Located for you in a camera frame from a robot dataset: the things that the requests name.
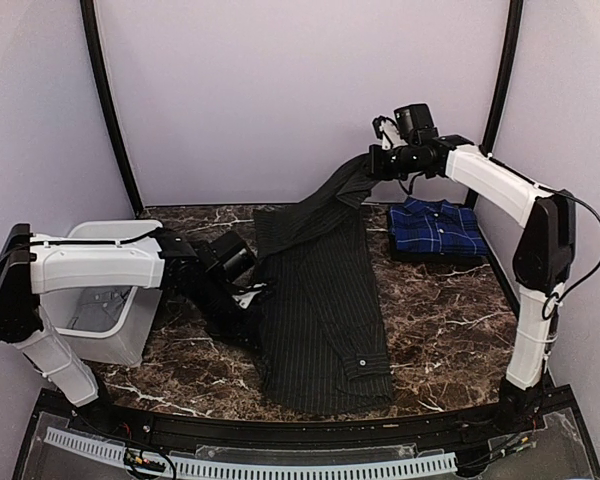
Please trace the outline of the black pinstriped long sleeve shirt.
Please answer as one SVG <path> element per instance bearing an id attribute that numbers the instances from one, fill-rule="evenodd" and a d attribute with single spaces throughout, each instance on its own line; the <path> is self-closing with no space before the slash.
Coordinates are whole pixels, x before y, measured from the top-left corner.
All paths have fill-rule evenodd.
<path id="1" fill-rule="evenodd" d="M 393 400 L 385 327 L 362 205 L 376 181 L 366 155 L 304 200 L 253 214 L 261 304 L 262 388 L 288 409 L 331 416 Z"/>

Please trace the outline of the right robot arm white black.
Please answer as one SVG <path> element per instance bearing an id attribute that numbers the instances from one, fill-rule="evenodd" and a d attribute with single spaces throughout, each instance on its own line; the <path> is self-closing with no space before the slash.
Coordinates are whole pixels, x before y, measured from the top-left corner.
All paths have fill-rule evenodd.
<path id="1" fill-rule="evenodd" d="M 581 200 L 523 176 L 459 135 L 421 145 L 373 144 L 365 172 L 379 181 L 420 172 L 446 177 L 477 192 L 521 227 L 512 259 L 520 307 L 506 382 L 521 391 L 535 387 L 556 337 L 556 316 L 573 289 L 567 281 L 575 258 L 575 209 Z"/>

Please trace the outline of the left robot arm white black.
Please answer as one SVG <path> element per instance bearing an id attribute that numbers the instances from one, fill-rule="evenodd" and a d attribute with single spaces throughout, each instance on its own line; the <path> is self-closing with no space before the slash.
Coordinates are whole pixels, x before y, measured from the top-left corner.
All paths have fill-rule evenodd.
<path id="1" fill-rule="evenodd" d="M 202 314 L 208 333 L 229 345 L 261 348 L 257 303 L 266 283 L 235 281 L 256 264 L 245 241 L 229 231 L 212 242 L 188 241 L 158 226 L 131 238 L 67 238 L 12 227 L 0 254 L 0 343 L 19 349 L 100 436 L 121 427 L 106 389 L 44 317 L 40 297 L 85 287 L 171 291 Z"/>

